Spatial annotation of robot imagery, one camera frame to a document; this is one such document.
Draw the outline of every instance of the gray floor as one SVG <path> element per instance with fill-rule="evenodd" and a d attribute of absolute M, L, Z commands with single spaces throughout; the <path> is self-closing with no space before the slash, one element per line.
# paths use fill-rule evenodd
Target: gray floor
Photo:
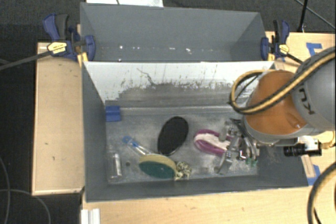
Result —
<path fill-rule="evenodd" d="M 36 42 L 46 39 L 41 20 L 48 14 L 67 13 L 70 23 L 79 21 L 79 2 L 84 0 L 0 0 L 0 58 L 18 60 L 34 54 Z M 285 19 L 298 27 L 301 6 L 294 0 L 164 0 L 165 6 L 245 10 L 261 13 L 266 30 L 273 19 Z M 309 0 L 309 6 L 335 25 L 335 0 Z M 333 29 L 307 12 L 306 31 Z M 13 188 L 30 190 L 34 120 L 34 64 L 0 73 L 0 156 Z M 6 186 L 0 172 L 0 188 Z M 13 195 L 8 223 L 45 223 L 44 209 L 34 200 Z M 76 223 L 79 196 L 45 198 L 53 223 Z M 6 196 L 0 193 L 0 221 L 4 219 Z"/>

